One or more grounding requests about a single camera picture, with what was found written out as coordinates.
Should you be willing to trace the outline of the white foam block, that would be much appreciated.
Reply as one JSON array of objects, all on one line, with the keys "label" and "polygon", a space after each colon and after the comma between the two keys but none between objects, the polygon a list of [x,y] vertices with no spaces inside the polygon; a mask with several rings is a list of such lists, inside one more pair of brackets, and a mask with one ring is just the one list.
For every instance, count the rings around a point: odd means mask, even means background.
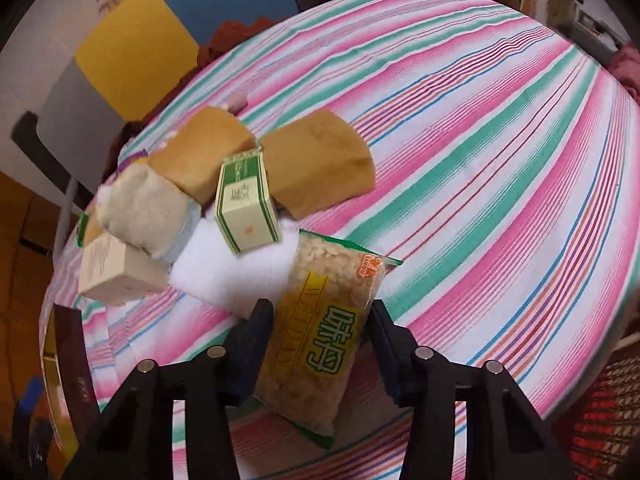
[{"label": "white foam block", "polygon": [[235,255],[218,224],[200,220],[171,267],[169,285],[237,318],[249,318],[258,300],[278,304],[288,287],[299,239],[295,221],[282,219],[279,226],[279,243]]}]

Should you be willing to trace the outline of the dark red jacket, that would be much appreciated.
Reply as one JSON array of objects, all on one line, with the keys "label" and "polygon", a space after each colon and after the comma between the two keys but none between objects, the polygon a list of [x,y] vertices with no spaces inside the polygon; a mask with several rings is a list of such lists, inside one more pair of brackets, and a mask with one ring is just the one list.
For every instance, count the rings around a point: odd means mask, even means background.
[{"label": "dark red jacket", "polygon": [[282,22],[282,18],[280,18],[280,20],[273,20],[272,18],[265,18],[264,16],[261,16],[250,25],[245,25],[237,21],[224,21],[215,30],[209,43],[204,44],[204,46],[198,49],[195,66],[186,72],[178,80],[175,87],[169,90],[160,99],[160,102],[158,102],[149,113],[146,113],[141,120],[126,122],[122,130],[120,130],[120,133],[115,136],[115,139],[111,143],[110,151],[108,152],[101,182],[104,183],[116,171],[118,156],[122,148],[149,125],[149,123],[190,84],[192,79],[239,44],[259,35],[261,32],[280,22]]}]

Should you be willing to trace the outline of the striped pink green bedsheet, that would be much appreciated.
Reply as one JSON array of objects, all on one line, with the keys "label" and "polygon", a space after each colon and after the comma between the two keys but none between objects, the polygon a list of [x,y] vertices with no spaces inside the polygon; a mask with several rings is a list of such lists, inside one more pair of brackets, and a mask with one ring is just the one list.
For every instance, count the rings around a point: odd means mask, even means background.
[{"label": "striped pink green bedsheet", "polygon": [[400,260],[390,315],[450,361],[504,364],[542,416],[624,327],[639,281],[639,109],[597,62],[489,0],[335,0],[213,62],[128,146],[245,92],[258,136],[326,108],[376,187],[303,228]]}]

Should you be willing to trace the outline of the beige cloth bundle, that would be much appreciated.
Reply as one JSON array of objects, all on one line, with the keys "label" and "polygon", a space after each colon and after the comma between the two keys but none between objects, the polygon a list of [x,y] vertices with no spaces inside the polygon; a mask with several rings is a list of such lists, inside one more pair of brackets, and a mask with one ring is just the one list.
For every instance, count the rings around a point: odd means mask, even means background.
[{"label": "beige cloth bundle", "polygon": [[96,221],[105,232],[166,264],[178,259],[201,218],[198,202],[142,162],[96,196]]}]

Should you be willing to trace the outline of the white rectangular carton box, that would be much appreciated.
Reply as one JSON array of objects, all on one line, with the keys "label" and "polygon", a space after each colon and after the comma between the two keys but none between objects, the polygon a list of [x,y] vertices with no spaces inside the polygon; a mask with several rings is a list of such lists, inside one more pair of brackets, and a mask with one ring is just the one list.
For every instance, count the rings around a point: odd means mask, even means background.
[{"label": "white rectangular carton box", "polygon": [[82,250],[78,294],[106,306],[158,294],[167,283],[167,266],[111,234],[101,234]]}]

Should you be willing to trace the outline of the yellow sponge block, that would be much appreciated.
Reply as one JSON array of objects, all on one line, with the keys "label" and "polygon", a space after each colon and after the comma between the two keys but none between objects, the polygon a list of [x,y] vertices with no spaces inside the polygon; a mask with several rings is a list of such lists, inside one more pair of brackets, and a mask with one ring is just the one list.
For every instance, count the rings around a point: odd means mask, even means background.
[{"label": "yellow sponge block", "polygon": [[256,140],[238,118],[215,107],[195,113],[149,156],[149,166],[203,206],[216,195],[225,158],[256,148]]},{"label": "yellow sponge block", "polygon": [[375,187],[367,143],[329,110],[316,110],[266,133],[260,146],[270,195],[296,220]]}]

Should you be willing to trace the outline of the small green white box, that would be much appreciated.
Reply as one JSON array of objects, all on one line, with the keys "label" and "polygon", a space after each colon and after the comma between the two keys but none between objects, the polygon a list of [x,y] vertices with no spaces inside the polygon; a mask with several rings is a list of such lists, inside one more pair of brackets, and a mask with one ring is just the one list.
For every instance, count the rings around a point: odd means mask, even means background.
[{"label": "small green white box", "polygon": [[235,255],[280,242],[280,226],[260,148],[222,162],[214,218]]}]

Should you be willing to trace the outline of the grey yellow blue chair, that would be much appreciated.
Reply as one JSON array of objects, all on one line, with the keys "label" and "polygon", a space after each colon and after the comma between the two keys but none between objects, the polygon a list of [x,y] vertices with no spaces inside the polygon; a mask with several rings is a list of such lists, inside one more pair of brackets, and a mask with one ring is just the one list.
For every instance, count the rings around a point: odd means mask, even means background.
[{"label": "grey yellow blue chair", "polygon": [[53,203],[61,189],[14,142],[27,112],[40,145],[85,188],[108,148],[196,65],[224,22],[296,14],[295,0],[35,0],[1,49],[1,170]]}]

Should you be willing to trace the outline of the yellow snack bag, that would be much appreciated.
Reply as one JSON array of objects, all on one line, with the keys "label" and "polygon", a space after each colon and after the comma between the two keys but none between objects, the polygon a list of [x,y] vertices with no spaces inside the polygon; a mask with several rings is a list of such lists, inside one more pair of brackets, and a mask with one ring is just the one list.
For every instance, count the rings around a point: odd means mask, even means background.
[{"label": "yellow snack bag", "polygon": [[299,232],[254,397],[320,448],[333,445],[371,304],[401,265],[348,240]]}]

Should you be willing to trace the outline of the gold rectangular tray box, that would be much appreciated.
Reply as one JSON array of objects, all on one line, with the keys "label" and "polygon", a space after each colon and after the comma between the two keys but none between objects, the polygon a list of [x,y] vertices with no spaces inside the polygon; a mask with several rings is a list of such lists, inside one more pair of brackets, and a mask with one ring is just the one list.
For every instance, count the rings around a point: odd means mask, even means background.
[{"label": "gold rectangular tray box", "polygon": [[40,362],[55,442],[68,464],[100,414],[78,310],[52,307]]}]

